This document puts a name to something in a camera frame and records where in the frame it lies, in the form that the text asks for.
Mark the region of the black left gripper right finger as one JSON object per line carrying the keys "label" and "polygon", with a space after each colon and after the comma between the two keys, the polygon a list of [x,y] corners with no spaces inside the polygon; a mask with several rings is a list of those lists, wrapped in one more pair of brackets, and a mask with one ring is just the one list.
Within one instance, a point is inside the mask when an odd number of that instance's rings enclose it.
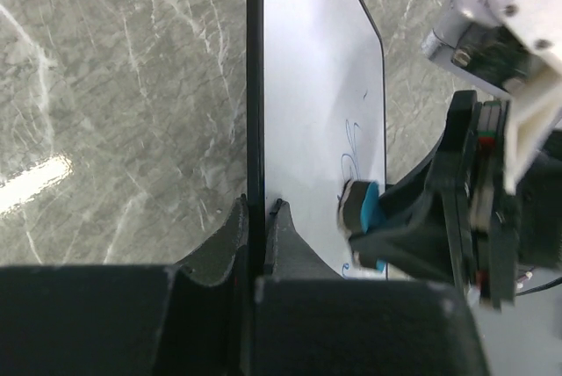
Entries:
{"label": "black left gripper right finger", "polygon": [[256,281],[256,375],[487,375],[472,312],[447,285],[345,279],[297,233],[279,200],[270,272]]}

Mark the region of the white whiteboard black frame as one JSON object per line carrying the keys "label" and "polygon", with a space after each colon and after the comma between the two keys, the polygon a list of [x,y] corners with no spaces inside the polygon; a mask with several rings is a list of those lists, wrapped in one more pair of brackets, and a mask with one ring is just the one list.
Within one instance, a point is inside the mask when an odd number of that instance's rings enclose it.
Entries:
{"label": "white whiteboard black frame", "polygon": [[385,276],[354,262],[337,225],[350,179],[385,183],[385,67],[364,0],[247,0],[247,196],[264,243],[285,215],[345,278]]}

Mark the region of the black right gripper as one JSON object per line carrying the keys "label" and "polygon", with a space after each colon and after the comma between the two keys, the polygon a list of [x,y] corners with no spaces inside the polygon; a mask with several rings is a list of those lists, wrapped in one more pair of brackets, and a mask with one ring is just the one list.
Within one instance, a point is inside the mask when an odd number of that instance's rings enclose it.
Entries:
{"label": "black right gripper", "polygon": [[351,246],[407,275],[457,288],[482,302],[513,302],[522,266],[561,267],[561,132],[534,153],[515,189],[507,173],[509,105],[454,93],[438,148],[379,195],[385,223]]}

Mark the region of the blue bone-shaped whiteboard eraser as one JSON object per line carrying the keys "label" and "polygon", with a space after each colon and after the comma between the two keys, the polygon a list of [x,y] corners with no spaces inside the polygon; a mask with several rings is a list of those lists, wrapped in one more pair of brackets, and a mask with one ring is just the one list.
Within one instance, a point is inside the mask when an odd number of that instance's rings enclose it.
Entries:
{"label": "blue bone-shaped whiteboard eraser", "polygon": [[352,263],[368,270],[385,272],[386,262],[361,254],[351,246],[354,236],[366,235],[370,230],[385,223],[385,214],[379,204],[377,181],[348,179],[338,198],[338,227],[342,231],[352,255]]}

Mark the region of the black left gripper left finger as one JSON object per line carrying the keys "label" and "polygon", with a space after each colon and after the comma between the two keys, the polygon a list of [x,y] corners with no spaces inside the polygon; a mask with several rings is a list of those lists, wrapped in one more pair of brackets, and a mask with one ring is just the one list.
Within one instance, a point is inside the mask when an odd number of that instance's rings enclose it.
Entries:
{"label": "black left gripper left finger", "polygon": [[1,270],[4,375],[236,375],[248,206],[175,264]]}

